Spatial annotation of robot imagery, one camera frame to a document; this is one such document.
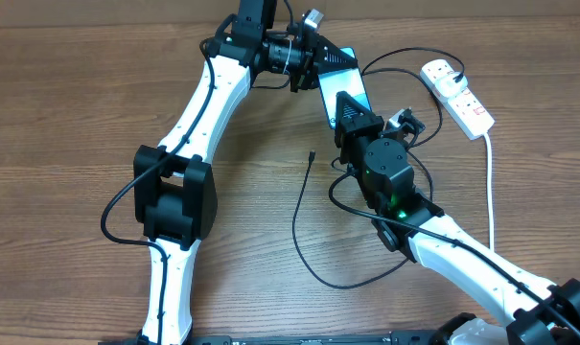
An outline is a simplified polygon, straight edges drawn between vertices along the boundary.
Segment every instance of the beige wall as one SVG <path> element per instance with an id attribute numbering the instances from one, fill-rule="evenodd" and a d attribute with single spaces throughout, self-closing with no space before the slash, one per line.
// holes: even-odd
<path id="1" fill-rule="evenodd" d="M 580 0 L 290 0 L 296 14 L 317 8 L 327 19 L 572 15 Z M 0 0 L 0 27 L 91 26 L 221 21 L 238 0 Z M 287 20 L 283 1 L 279 20 Z"/>

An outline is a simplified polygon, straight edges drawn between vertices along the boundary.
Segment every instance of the white plug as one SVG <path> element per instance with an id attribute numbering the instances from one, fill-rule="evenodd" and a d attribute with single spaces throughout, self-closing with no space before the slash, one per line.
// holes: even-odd
<path id="1" fill-rule="evenodd" d="M 475 140 L 488 132 L 494 125 L 494 118 L 469 90 L 466 77 L 455 81 L 458 74 L 444 59 L 425 64 L 420 72 L 422 79 L 466 136 Z"/>

